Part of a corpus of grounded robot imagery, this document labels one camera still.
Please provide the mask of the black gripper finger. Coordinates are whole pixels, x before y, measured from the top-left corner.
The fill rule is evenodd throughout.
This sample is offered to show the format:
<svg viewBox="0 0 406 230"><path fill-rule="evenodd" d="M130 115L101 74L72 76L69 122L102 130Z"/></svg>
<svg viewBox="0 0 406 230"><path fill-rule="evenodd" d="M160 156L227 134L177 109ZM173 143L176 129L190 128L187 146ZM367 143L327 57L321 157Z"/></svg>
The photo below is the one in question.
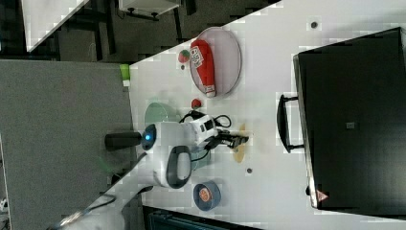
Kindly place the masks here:
<svg viewBox="0 0 406 230"><path fill-rule="evenodd" d="M241 141L241 143L247 143L249 141L249 137L248 136L241 136L240 141Z"/></svg>

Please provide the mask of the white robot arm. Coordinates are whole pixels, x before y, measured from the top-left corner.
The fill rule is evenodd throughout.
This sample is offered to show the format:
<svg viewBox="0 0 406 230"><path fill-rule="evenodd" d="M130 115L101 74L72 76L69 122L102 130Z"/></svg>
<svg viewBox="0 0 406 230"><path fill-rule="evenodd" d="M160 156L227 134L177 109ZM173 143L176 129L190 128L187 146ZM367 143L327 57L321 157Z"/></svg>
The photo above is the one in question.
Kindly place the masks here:
<svg viewBox="0 0 406 230"><path fill-rule="evenodd" d="M143 153L135 166L88 207L46 230L125 230L123 208L147 187L180 189L192 175L192 155L219 145L235 149L249 137L233 133L211 115L146 127L138 144Z"/></svg>

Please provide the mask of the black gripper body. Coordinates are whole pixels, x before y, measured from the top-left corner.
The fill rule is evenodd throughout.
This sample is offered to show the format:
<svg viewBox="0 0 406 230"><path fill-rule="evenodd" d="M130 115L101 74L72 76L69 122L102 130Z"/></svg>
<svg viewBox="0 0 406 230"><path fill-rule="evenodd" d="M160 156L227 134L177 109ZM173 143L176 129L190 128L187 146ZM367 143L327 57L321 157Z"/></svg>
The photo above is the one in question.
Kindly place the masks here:
<svg viewBox="0 0 406 230"><path fill-rule="evenodd" d="M230 149L235 149L243 143L243 136L231 134L229 131L220 130L210 142L210 149L215 149L218 145L225 145Z"/></svg>

